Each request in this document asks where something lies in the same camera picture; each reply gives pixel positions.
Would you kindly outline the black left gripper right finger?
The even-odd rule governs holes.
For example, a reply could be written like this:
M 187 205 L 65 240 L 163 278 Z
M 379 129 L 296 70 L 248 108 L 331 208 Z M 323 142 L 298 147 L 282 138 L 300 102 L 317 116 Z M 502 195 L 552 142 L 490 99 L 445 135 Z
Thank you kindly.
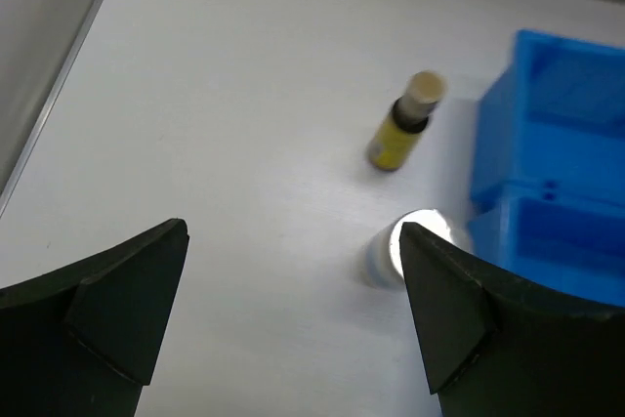
M 620 416 L 624 311 L 505 271 L 416 223 L 399 238 L 430 392 L 446 416 Z

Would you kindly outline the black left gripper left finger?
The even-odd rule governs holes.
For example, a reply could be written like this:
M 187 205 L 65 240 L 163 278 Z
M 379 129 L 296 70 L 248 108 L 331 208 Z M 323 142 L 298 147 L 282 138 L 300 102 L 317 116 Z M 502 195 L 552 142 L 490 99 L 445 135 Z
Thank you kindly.
M 2 288 L 2 415 L 134 415 L 155 370 L 187 251 L 187 223 L 170 219 Z

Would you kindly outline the white jar silver lid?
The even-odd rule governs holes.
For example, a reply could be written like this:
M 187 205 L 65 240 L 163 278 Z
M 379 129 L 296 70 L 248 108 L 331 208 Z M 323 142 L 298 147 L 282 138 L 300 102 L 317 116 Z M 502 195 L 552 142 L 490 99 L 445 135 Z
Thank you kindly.
M 452 245 L 473 253 L 474 243 L 468 231 L 437 209 L 408 212 L 380 230 L 368 243 L 363 261 L 363 275 L 375 287 L 405 288 L 399 238 L 405 223 L 416 223 Z

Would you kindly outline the yellow bottle with cork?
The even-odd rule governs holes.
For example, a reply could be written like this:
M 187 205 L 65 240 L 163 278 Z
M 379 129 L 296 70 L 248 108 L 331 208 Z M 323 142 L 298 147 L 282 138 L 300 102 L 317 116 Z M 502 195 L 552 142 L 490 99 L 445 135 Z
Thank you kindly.
M 382 171 L 396 171 L 408 159 L 446 93 L 444 78 L 423 70 L 408 81 L 367 147 L 369 162 Z

